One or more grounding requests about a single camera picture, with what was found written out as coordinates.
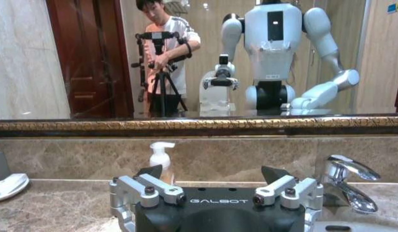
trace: faucet handle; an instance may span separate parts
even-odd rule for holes
[[[342,155],[331,155],[327,161],[331,162],[334,166],[342,167],[355,173],[364,180],[378,180],[380,178],[372,169]]]

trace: man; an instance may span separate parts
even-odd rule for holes
[[[199,48],[199,36],[189,26],[189,23],[185,19],[179,17],[170,16],[163,10],[162,0],[135,0],[137,8],[143,12],[151,24],[146,27],[146,32],[167,31],[178,32],[179,36],[186,39],[187,44],[190,45],[191,52]],[[149,111],[151,113],[161,112],[159,104],[159,82],[155,93],[153,93],[154,87],[154,77],[157,72],[165,68],[169,60],[189,54],[189,48],[185,44],[179,45],[177,39],[166,39],[163,46],[163,53],[155,55],[154,45],[150,40],[145,41],[145,57],[146,62],[154,62],[154,68],[146,68],[147,72],[147,102],[149,102]],[[177,91],[181,95],[186,94],[186,80],[185,80],[185,62],[179,61],[174,63],[177,69],[170,73],[171,81],[175,85]],[[178,110],[179,99],[170,88],[170,84],[166,81],[166,113],[174,113]]]

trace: gold mirror frame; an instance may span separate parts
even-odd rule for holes
[[[111,121],[0,121],[0,137],[395,134],[398,115]]]

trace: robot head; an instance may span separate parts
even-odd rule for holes
[[[280,0],[256,0],[256,5],[279,4]]]

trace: soap dish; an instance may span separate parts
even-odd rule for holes
[[[13,197],[29,184],[26,174],[11,174],[0,181],[0,201]]]

